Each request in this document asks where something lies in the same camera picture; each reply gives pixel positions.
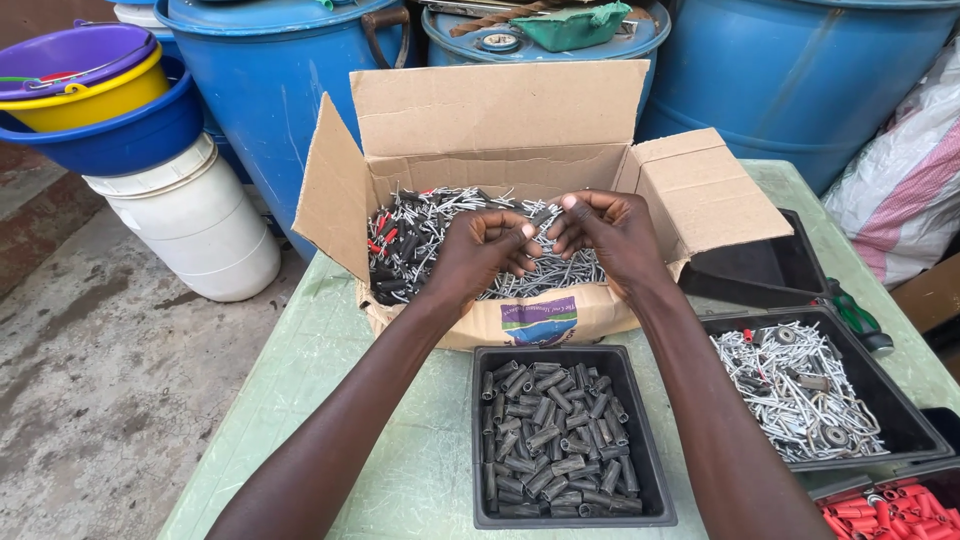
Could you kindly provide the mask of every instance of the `screwdriver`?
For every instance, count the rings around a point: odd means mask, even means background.
[[[833,306],[853,334],[874,358],[883,358],[894,352],[894,340],[880,329],[880,324],[869,311],[857,305],[853,296],[840,288],[840,282],[827,278]]]

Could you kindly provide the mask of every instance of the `white plastic sack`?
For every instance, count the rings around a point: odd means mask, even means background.
[[[960,229],[958,42],[824,196],[827,212],[888,289],[933,266]]]

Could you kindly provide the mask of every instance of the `printed logo on box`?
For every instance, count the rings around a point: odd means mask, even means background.
[[[514,345],[552,345],[570,339],[576,332],[577,303],[568,296],[526,306],[507,304],[500,306],[500,322]]]

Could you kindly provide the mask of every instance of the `hand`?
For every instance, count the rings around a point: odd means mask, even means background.
[[[416,298],[426,293],[453,299],[465,315],[501,270],[519,278],[537,268],[530,259],[543,255],[543,248],[531,240],[536,233],[530,220],[516,212],[458,213],[446,230],[430,280]]]
[[[639,195],[587,189],[561,197],[564,213],[547,231],[564,260],[593,248],[613,291],[628,298],[638,285],[671,283],[647,202]]]

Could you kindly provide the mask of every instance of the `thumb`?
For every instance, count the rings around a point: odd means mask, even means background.
[[[523,244],[533,238],[536,233],[537,229],[533,225],[524,223],[520,227],[513,227],[508,233],[491,242],[491,245],[504,258],[523,247]]]
[[[563,205],[564,211],[569,212],[577,218],[577,221],[580,222],[580,227],[587,234],[598,233],[599,228],[605,225],[604,222],[597,217],[597,214],[594,213],[593,208],[580,200],[576,195],[564,195],[561,200],[561,205]]]

